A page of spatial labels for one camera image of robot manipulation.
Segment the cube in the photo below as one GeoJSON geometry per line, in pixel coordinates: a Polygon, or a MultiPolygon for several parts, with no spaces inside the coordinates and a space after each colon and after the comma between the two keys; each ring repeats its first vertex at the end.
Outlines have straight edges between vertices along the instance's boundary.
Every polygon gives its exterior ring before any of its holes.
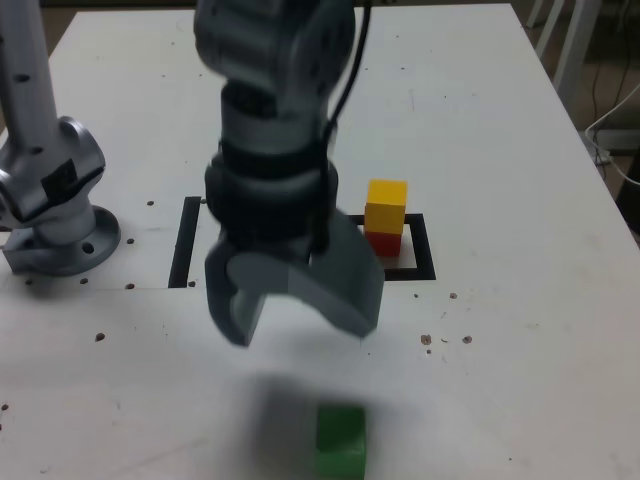
{"type": "Polygon", "coordinates": [[[364,209],[364,231],[402,235],[407,182],[371,180],[364,209]]]}
{"type": "Polygon", "coordinates": [[[316,428],[318,475],[363,479],[367,460],[364,409],[321,406],[316,428]]]}
{"type": "Polygon", "coordinates": [[[398,257],[402,246],[402,235],[391,233],[364,232],[373,251],[378,257],[398,257]]]}

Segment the floor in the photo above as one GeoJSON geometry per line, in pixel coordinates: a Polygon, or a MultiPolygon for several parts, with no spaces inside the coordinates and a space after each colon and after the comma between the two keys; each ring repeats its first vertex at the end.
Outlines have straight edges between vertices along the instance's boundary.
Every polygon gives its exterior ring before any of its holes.
{"type": "MultiPolygon", "coordinates": [[[[424,0],[391,0],[396,4],[424,4],[424,0]]],[[[638,15],[628,17],[628,43],[622,33],[616,33],[615,13],[617,10],[617,0],[613,3],[605,2],[602,14],[598,20],[596,31],[591,44],[588,58],[581,74],[581,82],[575,94],[573,105],[569,109],[569,115],[577,129],[584,129],[590,125],[597,115],[602,115],[608,111],[616,99],[620,89],[620,98],[624,98],[627,93],[640,82],[640,18],[638,15]],[[598,75],[597,84],[593,89],[594,79],[598,75]]],[[[468,3],[464,0],[449,0],[445,3],[468,3]]],[[[547,0],[543,7],[540,18],[544,20],[551,7],[551,1],[547,0]]],[[[547,51],[542,63],[553,76],[555,65],[557,64],[564,35],[568,28],[572,5],[565,6],[565,11],[561,17],[554,34],[549,42],[547,51]]],[[[529,14],[533,0],[512,0],[512,6],[524,24],[529,14]]],[[[56,47],[58,41],[73,20],[77,10],[69,8],[48,8],[43,9],[43,21],[49,53],[56,47]]],[[[527,35],[532,44],[535,45],[540,33],[542,24],[533,29],[527,30],[527,35]]],[[[0,128],[4,127],[4,122],[0,118],[0,128]]],[[[611,128],[640,128],[640,95],[632,98],[624,108],[611,116],[608,127],[611,128]]],[[[618,157],[618,164],[627,170],[631,158],[618,157]]],[[[617,175],[613,167],[605,167],[605,183],[614,198],[617,196],[623,179],[617,175]]]]}

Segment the table surface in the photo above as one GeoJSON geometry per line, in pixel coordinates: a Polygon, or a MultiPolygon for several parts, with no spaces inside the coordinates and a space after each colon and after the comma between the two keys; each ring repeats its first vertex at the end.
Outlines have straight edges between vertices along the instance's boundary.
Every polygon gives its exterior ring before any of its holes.
{"type": "Polygon", "coordinates": [[[339,206],[409,180],[437,280],[387,283],[362,341],[270,299],[248,350],[209,319],[204,206],[196,287],[166,288],[220,132],[192,15],[80,13],[52,56],[123,241],[31,286],[2,262],[0,477],[313,478],[322,402],[366,406],[371,480],[640,475],[640,255],[511,7],[376,9],[340,123],[339,206]]]}

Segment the robotic arm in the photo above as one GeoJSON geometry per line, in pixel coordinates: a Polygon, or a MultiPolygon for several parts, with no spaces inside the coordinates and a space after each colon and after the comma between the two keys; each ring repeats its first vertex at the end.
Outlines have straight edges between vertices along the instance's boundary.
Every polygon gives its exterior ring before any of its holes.
{"type": "Polygon", "coordinates": [[[327,159],[336,119],[329,95],[347,65],[355,18],[345,0],[201,0],[195,17],[202,61],[227,77],[220,148],[205,175],[222,225],[206,259],[211,316],[248,346],[267,294],[315,307],[335,327],[364,337],[378,321],[384,270],[353,222],[336,209],[338,175],[327,159]]]}
{"type": "Polygon", "coordinates": [[[0,0],[0,102],[8,139],[0,149],[3,253],[14,272],[73,275],[111,255],[116,218],[92,206],[104,156],[76,120],[58,118],[38,0],[0,0]]]}
{"type": "MultiPolygon", "coordinates": [[[[248,346],[268,294],[297,297],[337,328],[364,337],[377,325],[384,271],[336,209],[327,147],[362,57],[331,119],[329,95],[353,47],[346,0],[200,0],[196,47],[227,77],[222,134],[205,183],[222,233],[206,263],[211,316],[248,346]]],[[[77,121],[57,118],[38,0],[0,0],[0,225],[14,272],[72,275],[104,261],[120,230],[88,200],[104,156],[77,121]]]]}

